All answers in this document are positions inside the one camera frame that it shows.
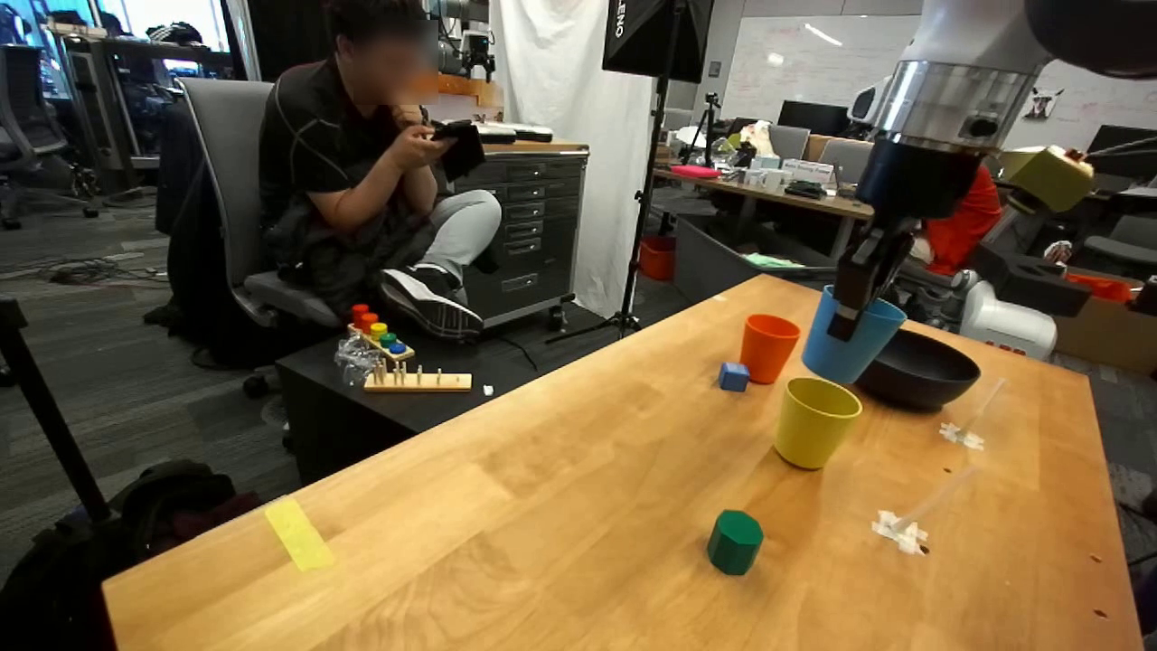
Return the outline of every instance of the green block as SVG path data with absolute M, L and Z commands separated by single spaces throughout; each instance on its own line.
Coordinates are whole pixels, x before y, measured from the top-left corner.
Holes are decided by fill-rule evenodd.
M 747 574 L 763 547 L 763 528 L 741 510 L 725 510 L 710 538 L 710 561 L 725 574 Z

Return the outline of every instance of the sneaker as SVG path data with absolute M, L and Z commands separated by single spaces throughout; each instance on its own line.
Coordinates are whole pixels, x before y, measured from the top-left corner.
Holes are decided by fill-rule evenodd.
M 452 264 L 414 264 L 410 274 L 428 282 L 435 293 L 457 293 L 465 285 Z
M 428 329 L 437 341 L 469 344 L 486 329 L 479 311 L 469 311 L 465 304 L 457 304 L 450 297 L 437 297 L 428 282 L 420 282 L 410 270 L 388 268 L 382 293 L 388 297 L 400 293 L 404 304 L 417 309 L 420 329 Z

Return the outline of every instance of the orange cup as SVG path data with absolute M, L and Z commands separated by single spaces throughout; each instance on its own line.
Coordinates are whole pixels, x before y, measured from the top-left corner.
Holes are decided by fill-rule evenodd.
M 752 382 L 773 382 L 800 344 L 800 324 L 779 316 L 747 316 L 745 354 Z

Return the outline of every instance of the blue object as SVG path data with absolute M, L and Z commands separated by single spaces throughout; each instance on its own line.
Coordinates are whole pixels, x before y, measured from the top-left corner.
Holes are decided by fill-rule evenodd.
M 741 360 L 727 360 L 727 366 L 721 368 L 721 386 L 725 386 L 725 392 L 741 394 L 741 392 L 747 392 L 747 381 L 752 381 L 752 371 L 747 371 L 747 366 L 741 366 Z
M 834 316 L 834 297 L 823 291 L 821 311 L 810 322 L 802 366 L 832 382 L 855 386 L 864 368 L 880 357 L 880 351 L 897 335 L 903 324 L 903 311 L 886 301 L 873 301 L 860 316 L 855 341 L 834 341 L 827 322 Z

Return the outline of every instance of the black bag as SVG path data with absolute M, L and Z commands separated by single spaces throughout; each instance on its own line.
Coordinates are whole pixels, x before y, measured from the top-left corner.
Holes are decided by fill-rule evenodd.
M 116 646 L 101 582 L 262 503 L 204 462 L 146 471 L 112 500 L 112 520 L 77 514 L 38 536 L 0 591 L 0 644 Z

